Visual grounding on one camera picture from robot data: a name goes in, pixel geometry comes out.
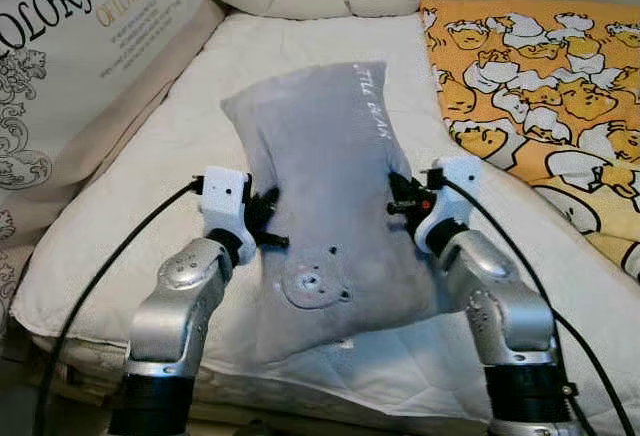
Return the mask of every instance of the gray plush pillow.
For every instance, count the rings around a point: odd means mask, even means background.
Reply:
[[[278,187],[263,247],[257,358],[408,324],[436,311],[434,282],[403,220],[386,214],[389,173],[411,169],[386,114],[385,64],[313,67],[222,103],[256,190]]]

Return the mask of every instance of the white mattress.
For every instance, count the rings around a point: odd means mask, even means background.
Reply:
[[[160,201],[208,165],[248,170],[219,102],[266,77],[316,64],[384,60],[387,108],[414,173],[438,156],[462,154],[442,124],[425,58],[417,16],[227,18],[112,167],[47,232],[13,314],[33,333],[55,335],[99,265]],[[487,168],[481,201],[530,257],[555,306],[591,342],[640,427],[640,287],[528,187]],[[478,218],[472,226],[487,228]],[[153,288],[157,267],[201,230],[197,198],[183,198],[113,266],[72,335],[108,345],[105,354],[117,366],[128,322]],[[205,370],[307,385],[392,415],[490,417],[482,368],[462,315],[362,334],[260,366],[251,360],[259,284],[258,258],[238,268],[210,324]],[[586,358],[566,336],[564,345],[570,378],[582,390],[580,400],[599,434],[620,434]],[[68,358],[104,363],[95,351],[73,347]]]

